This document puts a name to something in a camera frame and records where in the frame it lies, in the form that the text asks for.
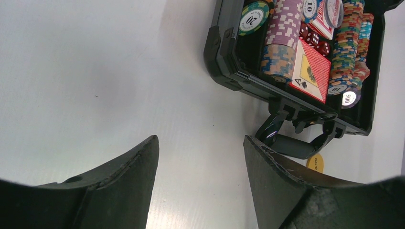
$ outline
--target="yellow tag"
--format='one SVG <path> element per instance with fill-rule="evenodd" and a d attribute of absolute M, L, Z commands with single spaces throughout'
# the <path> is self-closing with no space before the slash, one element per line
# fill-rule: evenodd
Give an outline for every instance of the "yellow tag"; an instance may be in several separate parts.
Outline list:
<path fill-rule="evenodd" d="M 316 154 L 307 161 L 307 167 L 317 172 L 323 173 L 323 158 L 320 154 Z"/>

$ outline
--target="blue poker chip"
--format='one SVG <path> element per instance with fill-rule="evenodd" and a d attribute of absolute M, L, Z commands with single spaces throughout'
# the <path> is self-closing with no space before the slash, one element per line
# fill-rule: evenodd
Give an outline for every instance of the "blue poker chip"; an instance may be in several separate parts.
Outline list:
<path fill-rule="evenodd" d="M 355 55 L 356 55 L 356 52 L 342 50 L 341 52 L 334 53 L 332 55 L 332 57 L 347 57 L 347 58 L 349 58 L 349 57 L 353 57 Z"/>
<path fill-rule="evenodd" d="M 332 56 L 332 59 L 334 58 L 339 58 L 338 60 L 334 60 L 334 62 L 347 62 L 347 63 L 352 63 L 352 58 L 355 57 L 355 53 L 342 53 L 342 54 L 336 54 Z"/>
<path fill-rule="evenodd" d="M 372 27 L 371 23 L 366 22 L 366 24 L 363 25 L 363 27 L 362 27 L 362 29 L 360 30 L 360 32 L 370 33 L 370 32 L 371 32 L 371 27 Z"/>
<path fill-rule="evenodd" d="M 302 21 L 305 23 L 313 22 L 317 15 L 320 0 L 304 0 L 302 3 Z"/>

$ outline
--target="poker chip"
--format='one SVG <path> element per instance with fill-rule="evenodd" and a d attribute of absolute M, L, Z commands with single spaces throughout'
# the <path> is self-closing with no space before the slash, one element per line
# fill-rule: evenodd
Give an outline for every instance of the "poker chip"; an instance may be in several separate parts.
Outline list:
<path fill-rule="evenodd" d="M 268 12 L 269 16 L 273 15 L 274 9 L 276 8 L 276 4 L 274 3 L 273 0 L 264 0 L 264 1 L 267 3 L 268 8 L 269 8 L 269 12 Z"/>
<path fill-rule="evenodd" d="M 363 87 L 363 82 L 360 78 L 355 77 L 352 80 L 352 87 L 355 87 L 357 90 L 361 90 Z"/>
<path fill-rule="evenodd" d="M 301 27 L 302 0 L 278 0 L 267 28 L 265 45 L 297 47 Z"/>
<path fill-rule="evenodd" d="M 295 50 L 286 45 L 267 45 L 263 50 L 260 70 L 277 82 L 289 83 L 294 71 L 295 55 Z"/>
<path fill-rule="evenodd" d="M 239 36 L 254 33 L 269 17 L 269 6 L 266 2 L 255 1 L 245 6 L 239 24 Z"/>
<path fill-rule="evenodd" d="M 354 107 L 361 98 L 361 92 L 355 87 L 351 87 L 348 91 L 343 93 L 342 109 L 349 109 Z"/>
<path fill-rule="evenodd" d="M 313 22 L 319 9 L 319 0 L 303 0 L 302 2 L 302 21 L 305 23 Z"/>
<path fill-rule="evenodd" d="M 341 94 L 348 88 L 350 88 L 350 85 L 348 84 L 338 84 L 338 85 L 329 84 L 328 95 Z"/>
<path fill-rule="evenodd" d="M 364 0 L 344 0 L 343 19 L 336 29 L 328 94 L 341 94 L 352 86 L 361 33 Z"/>
<path fill-rule="evenodd" d="M 366 62 L 366 58 L 365 57 L 356 57 L 356 61 Z"/>

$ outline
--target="dice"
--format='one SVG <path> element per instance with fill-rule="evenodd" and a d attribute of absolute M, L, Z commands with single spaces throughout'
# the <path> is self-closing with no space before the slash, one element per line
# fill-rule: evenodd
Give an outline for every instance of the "dice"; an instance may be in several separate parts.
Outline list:
<path fill-rule="evenodd" d="M 319 35 L 313 31 L 308 32 L 305 37 L 305 42 L 309 44 L 312 48 L 316 48 L 319 44 Z"/>
<path fill-rule="evenodd" d="M 301 39 L 305 39 L 307 35 L 308 35 L 308 26 L 304 22 L 301 22 L 301 28 L 299 29 L 299 37 Z"/>
<path fill-rule="evenodd" d="M 330 44 L 327 42 L 319 42 L 319 44 L 315 47 L 316 51 L 318 51 L 322 56 L 328 57 L 330 53 Z"/>

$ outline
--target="poker chip case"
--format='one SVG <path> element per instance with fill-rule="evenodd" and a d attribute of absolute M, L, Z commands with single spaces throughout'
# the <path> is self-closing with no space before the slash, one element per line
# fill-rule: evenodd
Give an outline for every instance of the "poker chip case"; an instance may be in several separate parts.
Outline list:
<path fill-rule="evenodd" d="M 246 1 L 217 0 L 203 55 L 215 82 L 268 102 L 270 117 L 259 128 L 256 138 L 279 153 L 307 159 L 344 134 L 368 136 L 373 126 L 377 96 L 384 13 L 403 0 L 365 0 L 364 12 L 374 15 L 366 62 L 371 73 L 362 85 L 361 100 L 351 109 L 341 108 L 342 94 L 329 95 L 326 103 L 322 103 L 260 71 L 268 25 L 264 24 L 248 37 L 238 35 Z M 284 121 L 292 121 L 296 133 L 320 124 L 323 134 L 310 143 L 283 136 L 278 131 Z"/>

